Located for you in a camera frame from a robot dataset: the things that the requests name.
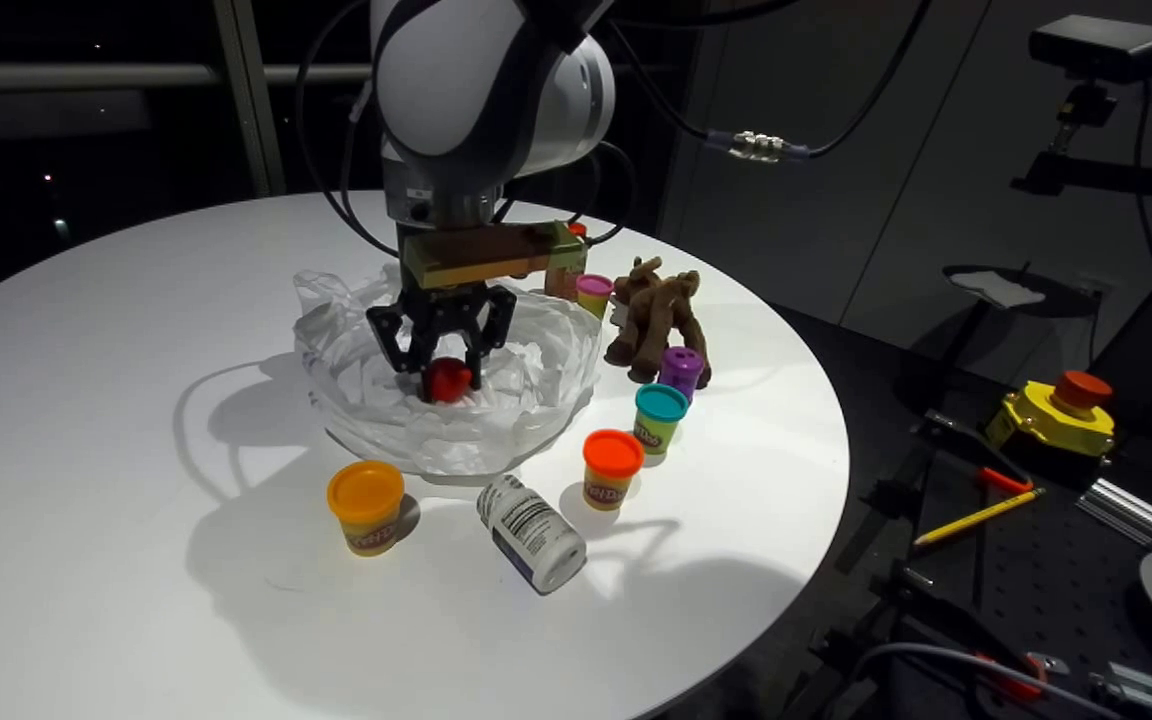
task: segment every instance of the small can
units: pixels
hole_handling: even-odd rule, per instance
[[[586,262],[587,262],[586,225],[559,228],[546,269],[546,295],[578,299],[578,278],[586,278]]]
[[[566,587],[586,570],[586,537],[515,477],[491,480],[476,507],[504,562],[539,596]]]
[[[661,463],[682,421],[687,418],[687,397],[667,384],[649,384],[635,394],[632,435],[645,445],[649,463]]]
[[[694,401],[702,375],[703,375],[703,357],[702,357],[702,352],[694,352],[694,347],[667,347],[667,352],[661,357],[661,375],[656,375],[656,384],[667,384],[667,389],[677,389],[677,394],[684,394],[684,397]]]
[[[610,278],[578,278],[578,305],[587,315],[603,321],[613,295],[617,295],[617,285]]]
[[[329,507],[357,557],[382,557],[404,539],[417,504],[404,498],[404,474],[386,460],[360,460],[331,477]]]
[[[645,445],[632,434],[599,428],[586,439],[586,504],[617,514],[645,468]]]

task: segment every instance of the purple cup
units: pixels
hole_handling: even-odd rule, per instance
[[[661,357],[656,379],[684,394],[694,401],[697,384],[703,375],[703,357],[694,347],[667,347]]]

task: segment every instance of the red object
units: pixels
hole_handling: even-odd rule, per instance
[[[599,428],[586,439],[586,463],[599,480],[632,480],[645,468],[645,445],[632,434]]]
[[[1027,661],[1031,678],[1049,684],[1049,669]],[[994,678],[994,688],[1000,698],[1009,698],[1014,705],[1031,705],[1031,700],[1045,700],[1045,684],[1027,684],[1027,682],[1014,682],[1014,678]]]
[[[463,401],[471,389],[471,371],[462,360],[434,360],[424,368],[424,401],[428,403],[455,403]]]
[[[1091,371],[1063,371],[1056,384],[1056,403],[1090,412],[1114,397],[1114,384]]]
[[[1000,488],[1000,491],[1009,491],[1009,498],[1031,491],[1031,480],[1027,480],[1027,477],[1009,477],[1009,474],[987,468],[987,463],[978,474],[978,480],[987,484],[987,488]]]

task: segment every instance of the yellow tool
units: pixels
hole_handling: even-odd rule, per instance
[[[1040,498],[1040,488],[1019,491],[1019,498],[1009,498],[1009,501],[987,504],[987,507],[982,507],[982,514],[968,514],[968,515],[962,515],[962,521],[954,521],[954,524],[930,528],[923,537],[914,539],[914,548],[930,548],[930,543],[954,539],[954,537],[962,537],[962,531],[968,531],[968,528],[982,528],[982,524],[1014,514],[1014,507],[1031,504],[1037,498]]]
[[[1100,408],[1107,397],[1114,389],[1091,371],[1063,371],[1060,384],[1027,379],[1019,394],[1004,397],[984,439],[1000,447],[1018,434],[1027,434],[1060,453],[1107,456],[1114,418]]]

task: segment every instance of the orange cup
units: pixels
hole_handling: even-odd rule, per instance
[[[402,537],[404,474],[398,463],[360,460],[331,477],[329,507],[354,554],[375,557]]]
[[[632,434],[593,434],[586,439],[586,501],[617,514],[632,477],[645,468],[645,445]]]

